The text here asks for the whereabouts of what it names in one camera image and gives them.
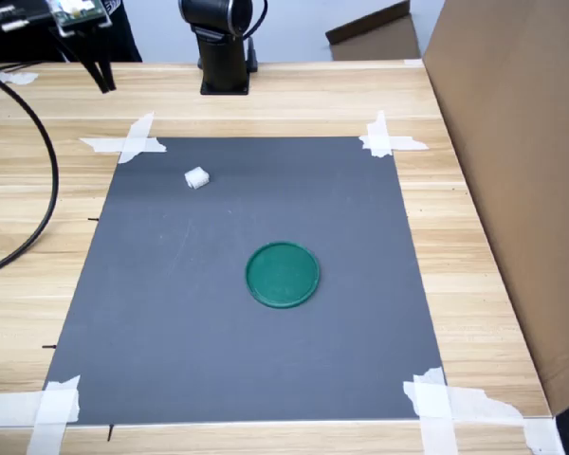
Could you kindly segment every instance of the white tape on corner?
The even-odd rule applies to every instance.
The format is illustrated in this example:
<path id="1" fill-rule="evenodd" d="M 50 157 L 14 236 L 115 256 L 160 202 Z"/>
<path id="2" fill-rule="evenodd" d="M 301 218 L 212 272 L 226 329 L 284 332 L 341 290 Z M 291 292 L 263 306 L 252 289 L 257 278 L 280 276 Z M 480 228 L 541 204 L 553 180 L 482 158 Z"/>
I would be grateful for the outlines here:
<path id="1" fill-rule="evenodd" d="M 5 73 L 0 71 L 0 81 L 14 83 L 15 85 L 28 85 L 38 78 L 37 73 Z"/>
<path id="2" fill-rule="evenodd" d="M 151 112 L 131 125 L 127 137 L 83 137 L 80 140 L 93 147 L 97 154 L 120 152 L 118 163 L 128 163 L 141 153 L 165 153 L 167 151 L 158 139 L 148 137 L 153 121 L 154 113 Z"/>
<path id="3" fill-rule="evenodd" d="M 441 368 L 404 382 L 403 391 L 419 416 L 427 455 L 457 455 L 456 422 L 522 427 L 534 455 L 564 455 L 554 419 L 523 418 L 513 406 L 488 398 L 485 391 L 448 387 Z"/>
<path id="4" fill-rule="evenodd" d="M 0 427 L 31 427 L 28 455 L 59 455 L 68 422 L 77 422 L 76 376 L 64 383 L 49 382 L 44 391 L 0 393 Z"/>
<path id="5" fill-rule="evenodd" d="M 428 150 L 428 146 L 411 136 L 390 136 L 383 111 L 377 113 L 376 121 L 367 124 L 367 136 L 360 136 L 363 149 L 370 149 L 378 158 L 391 155 L 392 150 Z"/>
<path id="6" fill-rule="evenodd" d="M 416 68 L 424 67 L 424 61 L 421 59 L 406 59 L 403 62 L 405 63 L 406 66 L 413 66 Z"/>

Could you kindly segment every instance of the white wall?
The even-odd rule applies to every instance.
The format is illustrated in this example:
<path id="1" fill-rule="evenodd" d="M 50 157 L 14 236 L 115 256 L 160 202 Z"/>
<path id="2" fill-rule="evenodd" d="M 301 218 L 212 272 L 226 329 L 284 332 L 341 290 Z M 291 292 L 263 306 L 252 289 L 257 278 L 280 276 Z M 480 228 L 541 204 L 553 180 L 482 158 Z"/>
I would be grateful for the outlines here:
<path id="1" fill-rule="evenodd" d="M 422 53 L 444 1 L 412 0 Z M 269 0 L 266 20 L 255 34 L 257 58 L 260 62 L 332 60 L 325 31 L 393 3 L 396 0 Z M 124 4 L 144 62 L 198 60 L 195 37 L 179 14 L 177 0 L 124 0 Z M 254 0 L 253 22 L 262 7 L 263 0 Z"/>

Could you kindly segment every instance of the black cable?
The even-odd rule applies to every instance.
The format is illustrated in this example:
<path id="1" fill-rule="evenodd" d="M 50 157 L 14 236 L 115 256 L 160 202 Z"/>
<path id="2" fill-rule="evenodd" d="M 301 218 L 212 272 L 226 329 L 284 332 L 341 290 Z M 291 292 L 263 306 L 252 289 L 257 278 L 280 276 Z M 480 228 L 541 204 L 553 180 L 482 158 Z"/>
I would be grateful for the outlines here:
<path id="1" fill-rule="evenodd" d="M 247 33 L 243 35 L 243 40 L 250 38 L 252 34 L 257 31 L 257 28 L 259 28 L 259 26 L 264 22 L 264 19 L 266 19 L 266 14 L 267 14 L 267 0 L 264 0 L 264 10 L 262 11 L 261 16 L 259 16 L 259 19 L 257 19 L 257 22 L 251 28 L 251 30 L 249 30 Z"/>
<path id="2" fill-rule="evenodd" d="M 36 239 L 40 236 L 42 231 L 46 228 L 48 224 L 48 220 L 50 220 L 51 215 L 53 214 L 53 210 L 55 210 L 55 205 L 57 204 L 57 194 L 59 193 L 59 167 L 57 166 L 57 156 L 55 155 L 55 149 L 53 148 L 53 144 L 50 141 L 50 137 L 48 136 L 48 132 L 46 131 L 45 125 L 42 124 L 36 113 L 29 107 L 29 105 L 19 96 L 17 93 L 8 87 L 5 83 L 0 81 L 0 88 L 11 98 L 13 98 L 22 108 L 24 111 L 28 113 L 42 139 L 45 142 L 46 149 L 48 150 L 48 158 L 50 159 L 50 168 L 52 171 L 52 190 L 50 193 L 50 200 L 48 201 L 48 208 L 46 209 L 45 217 L 42 219 L 36 230 L 29 236 L 29 238 L 23 242 L 21 246 L 15 249 L 12 253 L 9 254 L 6 258 L 0 260 L 0 269 L 5 265 L 8 265 L 15 261 L 19 256 L 26 252 L 26 250 L 36 241 Z"/>

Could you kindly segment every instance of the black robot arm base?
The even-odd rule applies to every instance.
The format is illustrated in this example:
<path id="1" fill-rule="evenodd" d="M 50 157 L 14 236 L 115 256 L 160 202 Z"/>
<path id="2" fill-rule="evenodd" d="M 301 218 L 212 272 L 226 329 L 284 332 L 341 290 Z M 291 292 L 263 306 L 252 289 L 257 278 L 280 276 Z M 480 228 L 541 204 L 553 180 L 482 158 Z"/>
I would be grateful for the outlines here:
<path id="1" fill-rule="evenodd" d="M 248 59 L 245 60 L 242 37 L 195 30 L 203 70 L 202 95 L 247 95 L 249 73 L 257 71 L 257 58 L 252 39 L 248 39 Z"/>

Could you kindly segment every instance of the green plastic lid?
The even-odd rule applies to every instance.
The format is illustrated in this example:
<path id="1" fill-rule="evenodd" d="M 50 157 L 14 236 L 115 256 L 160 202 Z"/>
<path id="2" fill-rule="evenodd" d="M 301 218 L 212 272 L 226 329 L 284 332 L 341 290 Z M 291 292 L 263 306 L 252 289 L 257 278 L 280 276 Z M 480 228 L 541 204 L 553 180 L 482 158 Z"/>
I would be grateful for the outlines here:
<path id="1" fill-rule="evenodd" d="M 303 246 L 275 242 L 259 248 L 247 263 L 251 295 L 271 308 L 292 308 L 308 300 L 319 285 L 319 263 Z"/>

